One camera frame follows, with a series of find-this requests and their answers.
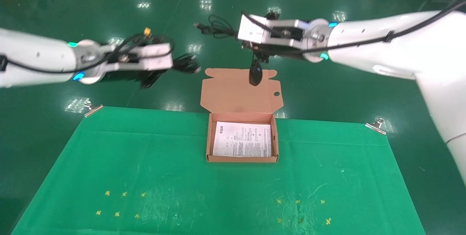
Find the robotic arm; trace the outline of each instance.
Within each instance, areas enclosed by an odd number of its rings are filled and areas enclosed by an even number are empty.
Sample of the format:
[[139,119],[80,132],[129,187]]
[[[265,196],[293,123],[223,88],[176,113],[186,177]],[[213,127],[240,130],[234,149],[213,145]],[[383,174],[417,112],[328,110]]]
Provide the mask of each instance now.
[[[276,54],[312,63],[330,59],[366,72],[415,80],[466,183],[466,14],[455,11],[463,4],[446,11],[343,23],[243,14],[238,39],[261,62]],[[256,70],[251,69],[250,81],[260,77],[253,74]]]
[[91,40],[67,43],[0,28],[0,87],[134,79],[147,88],[168,69],[200,70],[194,56],[174,61],[170,43],[145,32],[115,46]]

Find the metal bracket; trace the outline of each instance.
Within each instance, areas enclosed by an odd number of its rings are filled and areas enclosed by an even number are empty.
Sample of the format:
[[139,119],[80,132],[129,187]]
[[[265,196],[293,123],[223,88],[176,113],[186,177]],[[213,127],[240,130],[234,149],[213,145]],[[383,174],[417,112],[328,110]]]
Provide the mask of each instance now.
[[376,121],[372,124],[366,123],[366,127],[374,130],[375,132],[378,132],[382,135],[387,135],[385,131],[383,131],[380,127],[383,124],[383,119],[381,117],[376,118]]
[[94,107],[94,105],[91,103],[91,101],[87,101],[84,106],[89,109],[89,112],[84,114],[84,117],[90,117],[92,114],[99,111],[103,107],[103,105],[98,105],[97,107]]

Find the box flap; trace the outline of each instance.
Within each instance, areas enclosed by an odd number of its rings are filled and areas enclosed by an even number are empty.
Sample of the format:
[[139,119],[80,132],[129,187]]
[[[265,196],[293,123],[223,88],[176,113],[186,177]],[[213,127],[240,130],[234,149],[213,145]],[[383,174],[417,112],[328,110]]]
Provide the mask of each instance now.
[[277,71],[263,69],[258,86],[249,83],[249,69],[208,68],[202,81],[201,106],[212,113],[273,113],[283,107]]

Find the instruction sheet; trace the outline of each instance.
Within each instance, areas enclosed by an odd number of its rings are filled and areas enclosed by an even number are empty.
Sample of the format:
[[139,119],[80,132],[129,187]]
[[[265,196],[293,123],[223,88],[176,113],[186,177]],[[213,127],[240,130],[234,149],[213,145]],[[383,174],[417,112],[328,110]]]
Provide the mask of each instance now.
[[270,125],[217,122],[213,155],[271,157]]

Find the green cloth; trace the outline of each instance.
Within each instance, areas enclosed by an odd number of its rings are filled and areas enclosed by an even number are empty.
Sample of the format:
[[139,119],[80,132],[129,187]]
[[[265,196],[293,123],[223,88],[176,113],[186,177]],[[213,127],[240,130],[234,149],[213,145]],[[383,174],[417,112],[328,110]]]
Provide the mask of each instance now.
[[276,164],[207,162],[207,127],[207,114],[104,107],[13,235],[424,234],[386,136],[362,124],[277,119]]

